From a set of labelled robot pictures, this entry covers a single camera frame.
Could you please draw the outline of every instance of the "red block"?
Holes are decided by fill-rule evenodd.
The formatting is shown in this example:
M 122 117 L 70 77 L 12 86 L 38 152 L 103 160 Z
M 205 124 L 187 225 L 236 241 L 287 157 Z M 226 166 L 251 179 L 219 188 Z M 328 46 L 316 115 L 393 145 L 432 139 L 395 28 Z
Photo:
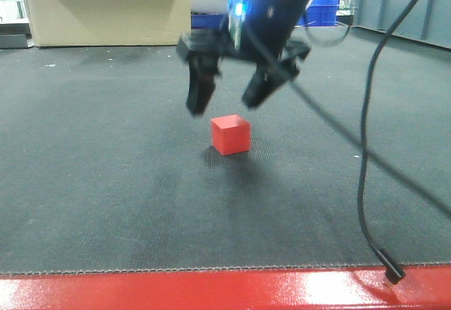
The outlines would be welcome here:
M 211 119 L 211 141 L 221 155 L 251 149 L 251 124 L 239 115 Z

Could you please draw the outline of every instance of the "gray cabinet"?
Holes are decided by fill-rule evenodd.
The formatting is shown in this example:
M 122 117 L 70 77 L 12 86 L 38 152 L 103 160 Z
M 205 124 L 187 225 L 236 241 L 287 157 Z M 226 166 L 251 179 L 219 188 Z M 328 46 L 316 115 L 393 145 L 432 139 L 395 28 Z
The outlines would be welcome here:
M 410 0 L 358 0 L 355 24 L 387 30 Z M 451 48 L 449 0 L 419 0 L 395 34 Z

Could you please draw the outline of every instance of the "gray carpet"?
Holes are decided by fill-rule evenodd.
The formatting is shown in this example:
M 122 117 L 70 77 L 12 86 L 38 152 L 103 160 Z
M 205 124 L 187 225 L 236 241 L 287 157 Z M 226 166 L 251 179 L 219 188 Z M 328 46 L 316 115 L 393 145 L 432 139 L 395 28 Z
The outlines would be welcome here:
M 356 134 L 379 37 L 354 30 L 314 47 L 299 78 Z M 451 206 L 450 61 L 391 42 L 369 136 Z M 174 47 L 0 51 L 0 272 L 377 264 L 357 218 L 359 152 L 289 87 L 248 111 L 252 66 L 222 69 L 205 117 L 192 119 Z M 222 157 L 209 119 L 233 113 L 252 123 L 252 150 Z M 374 166 L 366 210 L 402 263 L 451 262 L 451 222 Z

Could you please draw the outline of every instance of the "black cable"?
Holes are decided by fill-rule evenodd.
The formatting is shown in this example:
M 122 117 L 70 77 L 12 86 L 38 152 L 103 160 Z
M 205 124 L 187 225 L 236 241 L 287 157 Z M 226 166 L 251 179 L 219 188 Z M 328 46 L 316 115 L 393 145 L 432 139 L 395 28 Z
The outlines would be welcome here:
M 355 137 L 352 135 L 352 133 L 347 130 L 347 128 L 343 127 L 334 117 L 332 117 L 330 114 L 326 113 L 321 106 L 319 106 L 314 100 L 312 100 L 306 93 L 302 91 L 300 87 L 298 87 L 293 81 L 292 77 L 288 72 L 286 72 L 283 68 L 280 67 L 278 60 L 272 55 L 272 53 L 259 41 L 257 36 L 252 31 L 251 27 L 248 25 L 245 25 L 244 28 L 246 30 L 247 36 L 251 40 L 251 43 L 259 50 L 259 52 L 265 57 L 265 59 L 268 61 L 269 65 L 279 73 L 280 76 L 285 78 L 286 80 L 291 81 L 292 88 L 295 90 L 298 95 L 305 100 L 310 107 L 312 107 L 315 112 L 317 112 L 322 119 L 324 119 L 326 122 L 328 122 L 330 125 L 334 127 L 335 130 L 337 130 L 341 135 L 345 136 L 345 138 L 353 145 L 358 145 L 358 147 L 362 148 L 362 166 L 360 170 L 360 176 L 359 176 L 359 188 L 357 193 L 357 208 L 358 208 L 358 214 L 359 214 L 359 222 L 362 229 L 362 232 L 365 236 L 365 239 L 369 243 L 370 248 L 373 250 L 375 255 L 379 258 L 379 260 L 385 265 L 387 268 L 387 277 L 388 279 L 396 284 L 398 283 L 403 277 L 405 277 L 405 272 L 402 270 L 402 268 L 397 264 L 397 262 L 390 257 L 390 255 L 387 253 L 384 248 L 381 248 L 381 246 L 378 245 L 378 243 L 372 238 L 371 233 L 369 232 L 368 225 L 366 223 L 365 214 L 364 214 L 364 186 L 365 186 L 365 180 L 366 180 L 366 169 L 368 164 L 368 159 L 371 158 L 378 164 L 384 171 L 389 173 L 391 176 L 396 179 L 396 181 L 402 183 L 405 187 L 408 187 L 410 190 L 413 190 L 423 198 L 427 199 L 429 202 L 431 202 L 434 206 L 438 207 L 443 213 L 445 213 L 449 218 L 451 218 L 451 211 L 449 208 L 441 202 L 441 200 L 437 197 L 435 197 L 433 194 L 428 192 L 425 188 L 420 186 L 417 182 L 414 182 L 413 180 L 409 179 L 406 175 L 402 174 L 398 170 L 394 169 L 391 165 L 386 163 L 384 160 L 382 160 L 377 154 L 370 151 L 368 149 L 367 144 L 367 136 L 366 136 L 366 119 L 368 116 L 368 110 L 369 110 L 369 102 L 371 98 L 371 85 L 373 80 L 373 74 L 376 67 L 376 62 L 378 60 L 379 55 L 382 52 L 383 47 L 387 44 L 387 41 L 390 39 L 391 35 L 394 33 L 394 31 L 399 27 L 401 22 L 407 17 L 407 15 L 410 13 L 410 11 L 415 7 L 418 0 L 411 0 L 407 7 L 401 12 L 399 17 L 395 20 L 395 22 L 390 26 L 382 40 L 379 42 L 378 46 L 376 47 L 376 50 L 374 51 L 373 57 L 371 58 L 371 62 L 369 64 L 369 69 L 367 73 L 367 80 L 366 80 L 366 91 L 365 91 L 365 97 L 364 97 L 364 105 L 362 107 L 362 118 L 361 118 L 361 140 L 360 142 L 355 139 Z
M 253 33 L 250 27 L 245 26 L 247 35 L 253 45 L 259 50 L 259 52 L 265 57 L 269 65 L 278 72 L 278 74 L 291 82 L 291 88 L 305 103 L 322 118 L 327 124 L 329 124 L 336 132 L 342 135 L 350 144 L 358 149 L 362 149 L 362 144 L 358 137 L 355 137 L 340 121 L 333 117 L 332 114 L 327 112 L 318 102 L 316 102 L 304 89 L 298 86 L 295 82 L 291 81 L 291 75 L 288 74 L 278 64 L 276 58 L 268 51 L 268 49 L 258 40 L 257 36 Z M 443 203 L 434 193 L 430 192 L 420 183 L 409 178 L 404 173 L 400 172 L 394 166 L 389 164 L 386 160 L 380 157 L 375 151 L 367 148 L 369 158 L 389 176 L 405 186 L 407 189 L 418 194 L 420 197 L 431 203 L 437 210 L 441 211 L 446 217 L 451 220 L 451 208 Z
M 350 30 L 351 30 L 351 27 L 352 27 L 351 24 L 347 25 L 346 32 L 344 33 L 344 35 L 342 37 L 339 37 L 337 39 L 328 40 L 328 41 L 320 40 L 317 37 L 315 37 L 313 35 L 313 33 L 310 31 L 310 29 L 309 29 L 309 19 L 307 17 L 307 11 L 304 12 L 303 16 L 304 16 L 304 20 L 305 20 L 305 26 L 304 26 L 305 27 L 305 32 L 306 32 L 309 40 L 313 44 L 315 44 L 317 46 L 320 46 L 320 47 L 335 47 L 335 46 L 338 46 L 343 41 L 345 41 L 345 39 L 347 38 L 348 34 L 350 33 Z
M 369 243 L 370 248 L 375 252 L 376 255 L 384 254 L 383 248 L 375 241 L 375 239 L 371 236 L 368 225 L 366 223 L 365 219 L 365 213 L 364 213 L 364 190 L 365 190 L 365 182 L 366 182 L 366 172 L 367 172 L 367 166 L 368 166 L 368 137 L 366 132 L 366 124 L 367 124 L 367 118 L 368 118 L 368 111 L 369 111 L 369 102 L 371 99 L 371 87 L 373 83 L 373 75 L 374 70 L 376 68 L 376 63 L 378 60 L 378 57 L 381 55 L 381 52 L 385 45 L 387 44 L 387 41 L 390 39 L 390 37 L 393 35 L 394 31 L 401 25 L 402 21 L 409 15 L 411 10 L 415 7 L 416 3 L 419 0 L 410 0 L 409 4 L 406 6 L 406 8 L 401 12 L 401 14 L 396 18 L 395 22 L 388 28 L 387 32 L 384 34 L 383 38 L 378 43 L 378 46 L 376 47 L 376 50 L 373 53 L 373 56 L 371 57 L 371 61 L 368 67 L 368 73 L 366 75 L 366 89 L 365 89 L 365 95 L 364 95 L 364 103 L 362 106 L 362 116 L 360 120 L 360 143 L 362 145 L 362 164 L 360 167 L 360 176 L 359 176 L 359 187 L 357 190 L 357 210 L 359 213 L 359 222 L 360 227 L 362 229 L 362 232 L 366 238 L 366 240 Z M 392 261 L 392 259 L 385 255 L 386 259 L 389 261 Z M 405 272 L 400 268 L 396 267 L 394 271 L 392 271 L 394 275 L 390 276 L 393 278 L 393 281 L 398 282 L 399 280 L 403 279 L 405 277 Z

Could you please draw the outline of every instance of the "red metal frame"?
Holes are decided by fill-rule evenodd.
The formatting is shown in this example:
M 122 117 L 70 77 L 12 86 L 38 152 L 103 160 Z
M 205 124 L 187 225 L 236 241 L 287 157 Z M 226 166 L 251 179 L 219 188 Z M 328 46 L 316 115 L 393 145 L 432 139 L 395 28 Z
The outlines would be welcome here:
M 451 309 L 451 265 L 0 278 L 0 309 Z

